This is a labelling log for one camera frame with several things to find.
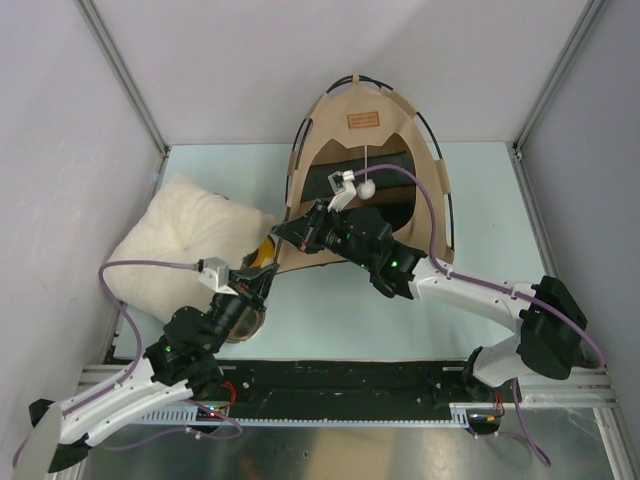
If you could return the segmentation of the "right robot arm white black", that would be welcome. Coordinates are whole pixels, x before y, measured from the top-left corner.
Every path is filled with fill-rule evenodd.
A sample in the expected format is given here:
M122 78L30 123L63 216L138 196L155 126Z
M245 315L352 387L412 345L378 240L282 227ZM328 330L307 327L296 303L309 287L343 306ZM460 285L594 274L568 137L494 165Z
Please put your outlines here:
M467 360L462 388L473 400L486 400L505 382L527 374L566 380L579 363L587 320L557 278L498 284L455 272L396 240L391 225L372 207L337 212L317 201L272 232L304 254L329 251L359 265L388 298L438 300L511 331L493 346L476 348Z

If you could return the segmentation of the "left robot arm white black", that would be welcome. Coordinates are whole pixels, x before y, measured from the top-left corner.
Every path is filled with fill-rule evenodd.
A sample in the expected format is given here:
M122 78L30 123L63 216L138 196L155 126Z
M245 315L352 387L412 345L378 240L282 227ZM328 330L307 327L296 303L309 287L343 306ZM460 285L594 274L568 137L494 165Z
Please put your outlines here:
M168 266L197 273L213 293L208 310L178 308L159 340L138 348L121 371L66 400L33 402L34 429L14 456L14 478L43 479L63 471L145 414L220 391L224 374L215 356L246 311L265 311L279 266L232 269L217 257Z

